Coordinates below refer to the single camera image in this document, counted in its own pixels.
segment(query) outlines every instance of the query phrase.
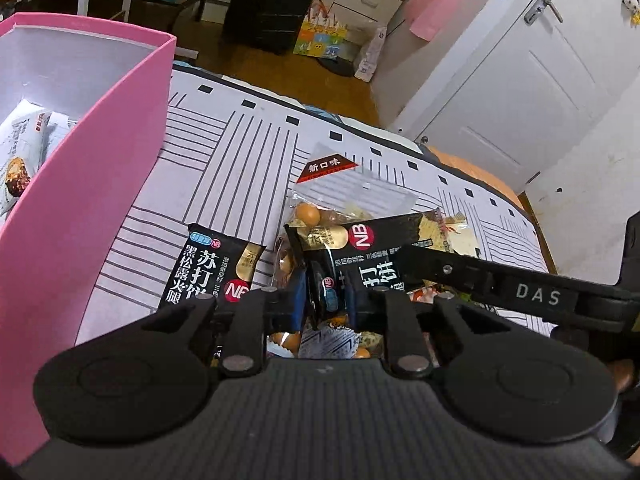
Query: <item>black cracker package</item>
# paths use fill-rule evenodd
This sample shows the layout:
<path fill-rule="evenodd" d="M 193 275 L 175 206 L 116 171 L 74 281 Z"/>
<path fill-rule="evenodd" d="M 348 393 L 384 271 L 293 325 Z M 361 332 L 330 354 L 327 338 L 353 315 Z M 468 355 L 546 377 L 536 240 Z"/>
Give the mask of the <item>black cracker package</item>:
<path fill-rule="evenodd" d="M 190 224 L 158 308 L 205 292 L 218 299 L 216 308 L 231 306 L 251 289 L 263 251 L 264 246 Z"/>
<path fill-rule="evenodd" d="M 413 244 L 451 252 L 440 211 L 357 221 L 313 228 L 287 228 L 292 246 L 302 249 L 311 300 L 321 319 L 348 310 L 351 280 L 366 287 L 404 290 L 393 255 Z"/>

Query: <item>silver screw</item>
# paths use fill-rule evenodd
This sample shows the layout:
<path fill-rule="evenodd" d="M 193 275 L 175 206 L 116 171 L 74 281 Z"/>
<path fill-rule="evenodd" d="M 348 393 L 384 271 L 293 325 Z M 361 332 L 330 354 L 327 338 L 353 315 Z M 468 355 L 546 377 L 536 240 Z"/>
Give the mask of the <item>silver screw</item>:
<path fill-rule="evenodd" d="M 254 366 L 254 360 L 246 355 L 231 355 L 225 357 L 222 366 L 230 372 L 245 372 Z"/>
<path fill-rule="evenodd" d="M 429 368 L 429 360 L 421 355 L 405 355 L 398 359 L 398 366 L 406 372 L 420 373 Z"/>

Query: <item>blue sticker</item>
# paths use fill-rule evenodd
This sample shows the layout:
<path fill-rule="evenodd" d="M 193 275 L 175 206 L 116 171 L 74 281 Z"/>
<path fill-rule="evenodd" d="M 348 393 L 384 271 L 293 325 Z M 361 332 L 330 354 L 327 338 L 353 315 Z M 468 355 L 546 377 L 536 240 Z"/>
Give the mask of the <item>blue sticker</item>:
<path fill-rule="evenodd" d="M 192 241 L 203 245 L 211 245 L 211 242 L 213 241 L 210 236 L 201 235 L 200 233 L 196 232 L 191 233 L 189 235 L 189 238 L 191 238 Z"/>

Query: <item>brown floor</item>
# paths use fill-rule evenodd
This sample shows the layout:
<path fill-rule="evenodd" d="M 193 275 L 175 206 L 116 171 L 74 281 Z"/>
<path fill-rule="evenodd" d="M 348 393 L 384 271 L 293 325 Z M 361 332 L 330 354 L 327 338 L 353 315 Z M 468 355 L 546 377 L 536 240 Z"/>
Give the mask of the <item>brown floor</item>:
<path fill-rule="evenodd" d="M 379 126 L 369 84 L 364 81 L 335 75 L 311 57 L 277 56 L 244 45 L 227 44 L 220 38 L 222 26 L 217 23 L 181 22 L 175 32 L 178 46 L 200 52 L 196 64 L 206 70 Z"/>

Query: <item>black suitcase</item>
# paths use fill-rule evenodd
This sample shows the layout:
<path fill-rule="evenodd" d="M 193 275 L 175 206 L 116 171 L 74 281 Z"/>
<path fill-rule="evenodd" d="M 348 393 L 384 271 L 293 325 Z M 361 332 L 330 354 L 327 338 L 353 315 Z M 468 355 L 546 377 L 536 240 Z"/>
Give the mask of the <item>black suitcase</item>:
<path fill-rule="evenodd" d="M 239 43 L 285 54 L 292 52 L 313 0 L 231 0 L 224 34 Z"/>

